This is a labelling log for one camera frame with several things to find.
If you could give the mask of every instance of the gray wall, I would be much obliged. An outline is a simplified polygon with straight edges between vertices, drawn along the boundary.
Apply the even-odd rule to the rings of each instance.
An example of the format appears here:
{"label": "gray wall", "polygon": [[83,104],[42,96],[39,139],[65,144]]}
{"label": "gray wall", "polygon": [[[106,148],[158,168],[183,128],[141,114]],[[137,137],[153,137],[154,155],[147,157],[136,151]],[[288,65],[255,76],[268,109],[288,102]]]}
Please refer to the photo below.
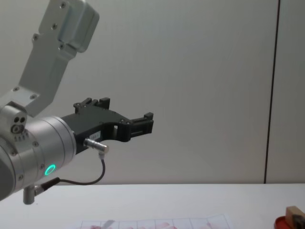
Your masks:
{"label": "gray wall", "polygon": [[[136,118],[153,134],[106,142],[105,184],[262,183],[276,0],[90,0],[100,22],[87,52],[69,63],[51,106],[63,116],[87,97]],[[0,93],[19,80],[45,0],[0,8]],[[54,176],[89,181],[101,170],[86,151]]]}
{"label": "gray wall", "polygon": [[305,182],[305,1],[283,0],[267,182]]}

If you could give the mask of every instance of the white table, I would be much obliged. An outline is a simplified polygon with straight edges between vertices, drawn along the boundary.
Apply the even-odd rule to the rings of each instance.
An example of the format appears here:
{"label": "white table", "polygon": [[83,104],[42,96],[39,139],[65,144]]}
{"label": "white table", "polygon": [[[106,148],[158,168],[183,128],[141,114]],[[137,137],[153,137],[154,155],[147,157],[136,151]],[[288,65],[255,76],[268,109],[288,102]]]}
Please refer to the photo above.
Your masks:
{"label": "white table", "polygon": [[80,220],[200,218],[227,213],[235,229],[271,229],[285,207],[305,210],[305,184],[57,186],[26,206],[0,202],[1,229],[65,229]]}

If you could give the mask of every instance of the paper sheet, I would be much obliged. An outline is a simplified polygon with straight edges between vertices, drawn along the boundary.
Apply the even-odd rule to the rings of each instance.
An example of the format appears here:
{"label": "paper sheet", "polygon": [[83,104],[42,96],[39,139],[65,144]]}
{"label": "paper sheet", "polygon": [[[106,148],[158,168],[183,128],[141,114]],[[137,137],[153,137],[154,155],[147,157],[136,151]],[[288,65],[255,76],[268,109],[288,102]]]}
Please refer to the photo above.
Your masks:
{"label": "paper sheet", "polygon": [[82,221],[69,229],[233,229],[226,214],[187,219]]}

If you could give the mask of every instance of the black vertical line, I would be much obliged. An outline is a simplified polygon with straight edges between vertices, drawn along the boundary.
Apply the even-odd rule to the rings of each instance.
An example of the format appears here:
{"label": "black vertical line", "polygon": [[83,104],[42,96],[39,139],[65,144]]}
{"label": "black vertical line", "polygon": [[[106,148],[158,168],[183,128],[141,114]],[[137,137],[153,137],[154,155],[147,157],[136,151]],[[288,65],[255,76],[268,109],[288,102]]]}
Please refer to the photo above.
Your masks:
{"label": "black vertical line", "polygon": [[276,62],[276,49],[277,49],[277,35],[278,35],[278,24],[280,21],[280,7],[281,0],[278,0],[277,4],[277,17],[276,17],[276,30],[275,30],[275,42],[274,42],[274,56],[273,56],[273,70],[272,70],[272,82],[271,82],[271,95],[270,95],[270,106],[269,106],[269,121],[268,121],[268,134],[267,134],[267,147],[266,147],[266,159],[265,159],[265,174],[264,184],[267,179],[267,165],[268,165],[268,151],[269,151],[269,138],[270,138],[270,123],[271,123],[271,111],[272,111],[272,100],[273,100],[273,85],[275,82],[275,62]]}

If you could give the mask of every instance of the red lid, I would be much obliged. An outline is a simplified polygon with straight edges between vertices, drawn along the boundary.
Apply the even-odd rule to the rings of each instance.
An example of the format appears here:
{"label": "red lid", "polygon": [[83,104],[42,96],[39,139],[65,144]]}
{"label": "red lid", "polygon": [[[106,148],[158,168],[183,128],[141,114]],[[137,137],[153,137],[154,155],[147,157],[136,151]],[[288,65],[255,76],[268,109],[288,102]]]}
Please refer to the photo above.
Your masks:
{"label": "red lid", "polygon": [[274,229],[291,229],[286,223],[285,216],[281,216],[275,220]]}

